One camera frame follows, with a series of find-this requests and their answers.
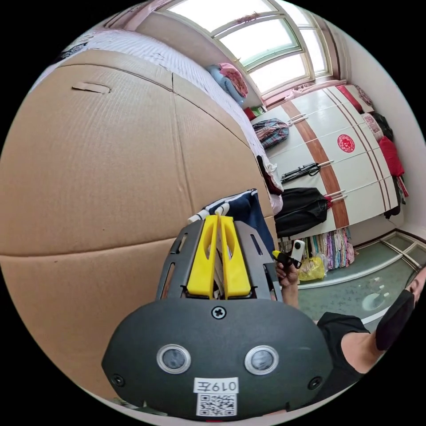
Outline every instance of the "floor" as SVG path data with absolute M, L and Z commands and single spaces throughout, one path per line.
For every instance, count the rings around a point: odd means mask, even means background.
M 348 268 L 329 271 L 323 280 L 301 283 L 300 309 L 313 320 L 324 312 L 361 318 L 369 331 L 405 288 L 412 264 L 426 262 L 426 246 L 401 234 L 357 249 Z

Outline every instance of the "small camera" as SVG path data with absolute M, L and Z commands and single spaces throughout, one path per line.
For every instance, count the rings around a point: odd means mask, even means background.
M 302 261 L 303 252 L 305 250 L 305 243 L 301 240 L 296 240 L 293 244 L 293 250 L 291 254 L 291 258 L 296 260 L 298 263 Z

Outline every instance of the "white bedsheet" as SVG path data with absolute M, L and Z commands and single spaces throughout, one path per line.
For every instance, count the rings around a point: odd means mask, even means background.
M 87 42 L 87 46 L 83 50 L 101 49 L 133 55 L 160 65 L 190 81 L 217 102 L 240 125 L 253 154 L 262 156 L 265 167 L 271 164 L 242 108 L 221 89 L 207 70 L 187 56 L 152 37 L 124 30 L 92 30 L 79 37 L 73 45 L 84 42 Z M 67 59 L 48 67 L 31 90 Z M 269 199 L 274 214 L 277 214 L 283 207 L 282 198 L 269 193 Z

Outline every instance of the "wardrobe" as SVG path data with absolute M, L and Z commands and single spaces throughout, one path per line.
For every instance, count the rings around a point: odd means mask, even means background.
M 318 235 L 365 221 L 398 205 L 389 168 L 364 118 L 336 88 L 328 87 L 273 108 L 252 121 L 277 118 L 290 125 L 286 140 L 267 151 L 279 175 L 319 163 L 313 176 L 283 184 L 284 189 L 316 187 L 334 197 L 325 222 L 291 236 Z

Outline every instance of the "black device housing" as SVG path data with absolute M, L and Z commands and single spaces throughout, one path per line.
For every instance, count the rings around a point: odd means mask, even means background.
M 252 297 L 181 297 L 202 226 L 203 221 L 196 221 L 182 230 L 164 262 L 156 300 L 128 315 L 111 337 L 102 368 L 115 392 L 132 405 L 145 402 L 170 416 L 202 421 L 257 417 L 309 403 L 331 372 L 330 354 L 313 321 L 282 303 L 275 264 L 256 230 L 235 222 Z M 271 289 L 278 301 L 271 300 Z M 220 319 L 213 315 L 216 308 L 226 313 Z M 159 367 L 158 351 L 169 344 L 189 352 L 187 371 L 170 374 Z M 245 367 L 246 354 L 257 346 L 272 347 L 278 354 L 278 365 L 269 374 L 254 375 Z M 234 377 L 239 387 L 236 415 L 198 416 L 194 379 Z

